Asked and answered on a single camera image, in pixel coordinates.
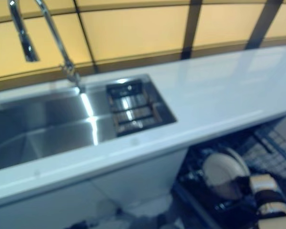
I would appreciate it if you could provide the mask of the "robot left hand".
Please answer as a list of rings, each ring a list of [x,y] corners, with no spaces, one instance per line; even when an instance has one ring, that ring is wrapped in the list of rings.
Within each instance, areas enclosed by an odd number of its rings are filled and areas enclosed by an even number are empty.
[[[87,221],[77,222],[69,227],[69,229],[88,229],[90,224]]]

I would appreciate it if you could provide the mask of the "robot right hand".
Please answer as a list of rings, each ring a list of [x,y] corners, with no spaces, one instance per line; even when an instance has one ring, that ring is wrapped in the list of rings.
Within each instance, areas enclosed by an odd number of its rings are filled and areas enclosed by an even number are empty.
[[[240,192],[254,198],[257,211],[261,214],[278,212],[276,205],[286,205],[286,197],[276,180],[269,174],[237,177]]]

